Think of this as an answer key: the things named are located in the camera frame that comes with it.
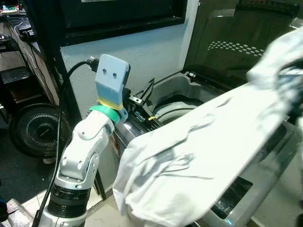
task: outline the fan grille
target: fan grille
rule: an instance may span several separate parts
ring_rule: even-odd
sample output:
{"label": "fan grille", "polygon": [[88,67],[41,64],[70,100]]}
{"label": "fan grille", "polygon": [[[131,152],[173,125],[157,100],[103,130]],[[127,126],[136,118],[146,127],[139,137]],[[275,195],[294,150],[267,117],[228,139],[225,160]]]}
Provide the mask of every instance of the fan grille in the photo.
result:
{"label": "fan grille", "polygon": [[[59,108],[47,104],[30,105],[16,115],[10,125],[11,138],[23,153],[40,158],[55,156]],[[71,129],[62,113],[60,144],[70,137]]]}

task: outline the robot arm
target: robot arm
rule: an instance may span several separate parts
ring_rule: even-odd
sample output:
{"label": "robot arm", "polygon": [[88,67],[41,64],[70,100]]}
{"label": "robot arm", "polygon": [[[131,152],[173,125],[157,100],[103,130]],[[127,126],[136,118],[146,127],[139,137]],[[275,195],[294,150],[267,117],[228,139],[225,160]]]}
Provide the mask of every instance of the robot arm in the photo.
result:
{"label": "robot arm", "polygon": [[40,227],[84,226],[100,155],[115,124],[127,118],[122,91],[129,69],[128,63],[118,58],[106,54],[100,57],[96,84],[101,105],[91,107],[87,118],[74,128],[72,141],[62,154]]}

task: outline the cable connector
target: cable connector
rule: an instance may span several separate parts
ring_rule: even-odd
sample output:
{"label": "cable connector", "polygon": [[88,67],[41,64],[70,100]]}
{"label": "cable connector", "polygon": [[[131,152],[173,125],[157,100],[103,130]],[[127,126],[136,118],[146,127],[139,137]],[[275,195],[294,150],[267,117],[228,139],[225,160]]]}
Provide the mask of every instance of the cable connector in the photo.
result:
{"label": "cable connector", "polygon": [[90,69],[94,72],[97,72],[98,69],[98,65],[99,65],[99,59],[98,58],[94,58],[94,57],[90,57],[87,60],[87,64],[90,66]]}

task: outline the top-load washing machine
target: top-load washing machine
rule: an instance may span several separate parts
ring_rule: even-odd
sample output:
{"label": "top-load washing machine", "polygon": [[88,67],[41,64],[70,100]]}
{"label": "top-load washing machine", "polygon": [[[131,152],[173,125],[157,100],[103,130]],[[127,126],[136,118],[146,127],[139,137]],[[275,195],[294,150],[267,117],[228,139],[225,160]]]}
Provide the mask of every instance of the top-load washing machine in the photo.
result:
{"label": "top-load washing machine", "polygon": [[[222,2],[200,4],[184,69],[156,83],[152,80],[141,92],[145,100],[140,93],[130,98],[136,105],[127,121],[119,123],[115,130],[120,154],[135,137],[245,84],[246,72],[260,59],[267,45],[302,23],[297,18],[300,5],[225,0],[224,8],[218,9]],[[285,120],[195,224],[245,226],[296,154],[301,137],[301,131]]]}

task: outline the black cable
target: black cable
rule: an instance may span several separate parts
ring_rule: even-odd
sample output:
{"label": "black cable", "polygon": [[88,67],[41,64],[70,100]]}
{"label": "black cable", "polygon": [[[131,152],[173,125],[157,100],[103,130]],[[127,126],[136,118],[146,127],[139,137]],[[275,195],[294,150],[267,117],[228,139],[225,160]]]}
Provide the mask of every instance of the black cable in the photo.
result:
{"label": "black cable", "polygon": [[151,79],[151,81],[150,81],[151,86],[150,86],[150,84],[149,84],[148,88],[147,88],[146,91],[145,91],[145,92],[147,92],[147,90],[151,87],[151,91],[149,92],[149,94],[147,95],[147,97],[144,99],[142,105],[144,105],[144,104],[146,103],[146,101],[150,98],[150,96],[151,96],[151,94],[152,94],[152,91],[153,91],[154,83],[155,83],[155,78]]}
{"label": "black cable", "polygon": [[45,85],[45,87],[46,87],[46,90],[47,90],[47,92],[48,92],[48,93],[51,95],[51,97],[52,97],[52,103],[54,103],[53,94],[52,94],[51,90],[49,89],[49,87],[48,87],[48,85],[47,85],[47,83],[46,83],[46,79],[45,79],[44,74],[42,73],[41,69],[39,68],[39,66],[38,66],[38,64],[37,64],[37,59],[36,59],[36,57],[35,57],[35,54],[34,54],[34,51],[33,51],[33,47],[32,47],[30,44],[29,44],[29,47],[30,47],[30,50],[32,51],[33,58],[34,58],[34,60],[35,60],[35,64],[36,64],[36,66],[37,66],[39,72],[40,72],[41,75],[42,75],[43,82],[44,82],[44,85]]}
{"label": "black cable", "polygon": [[151,79],[149,81],[149,85],[146,87],[146,89],[143,91],[143,94],[141,95],[140,99],[143,99],[143,97],[146,95],[147,91],[150,89],[151,86],[153,86],[155,82],[155,78]]}
{"label": "black cable", "polygon": [[57,129],[57,148],[56,148],[55,168],[54,168],[54,171],[53,171],[53,176],[52,176],[52,179],[50,181],[50,184],[49,184],[49,186],[48,186],[48,188],[46,190],[45,196],[44,196],[44,198],[42,200],[42,203],[40,205],[40,208],[36,212],[36,215],[35,215],[32,227],[38,227],[38,225],[39,225],[39,222],[40,222],[40,219],[41,219],[41,216],[42,216],[42,213],[43,213],[43,209],[44,209],[44,207],[46,205],[48,196],[49,196],[49,194],[50,194],[50,192],[51,192],[51,190],[53,188],[53,184],[54,184],[54,181],[55,181],[55,178],[56,178],[56,174],[57,174],[57,171],[58,171],[58,167],[59,167],[59,163],[60,163],[59,140],[60,140],[61,117],[62,117],[62,98],[63,98],[63,94],[64,94],[64,91],[65,91],[65,87],[66,87],[67,82],[69,81],[69,78],[70,78],[71,74],[78,67],[80,67],[81,65],[84,65],[84,64],[88,64],[88,61],[81,61],[81,62],[75,64],[68,71],[67,76],[64,79],[64,82],[62,83],[62,86],[61,86],[61,91],[60,91],[60,95],[59,95],[59,117],[58,117],[58,129]]}

